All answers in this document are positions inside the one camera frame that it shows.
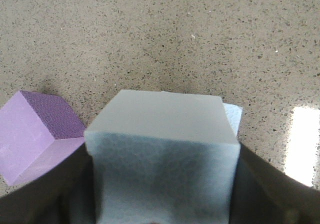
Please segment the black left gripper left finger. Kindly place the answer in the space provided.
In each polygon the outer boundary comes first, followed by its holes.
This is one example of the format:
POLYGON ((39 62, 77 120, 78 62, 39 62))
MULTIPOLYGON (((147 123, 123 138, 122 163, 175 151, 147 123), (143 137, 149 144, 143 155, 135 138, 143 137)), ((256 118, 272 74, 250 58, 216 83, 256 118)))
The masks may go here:
POLYGON ((0 199, 2 224, 94 224, 93 163, 85 145, 0 199))

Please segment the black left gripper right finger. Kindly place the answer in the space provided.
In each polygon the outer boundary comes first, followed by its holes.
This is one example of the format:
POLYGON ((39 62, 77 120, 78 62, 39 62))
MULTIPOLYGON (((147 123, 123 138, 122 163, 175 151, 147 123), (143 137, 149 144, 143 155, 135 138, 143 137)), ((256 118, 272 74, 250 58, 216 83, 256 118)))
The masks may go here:
POLYGON ((229 223, 318 224, 320 193, 241 145, 229 223))

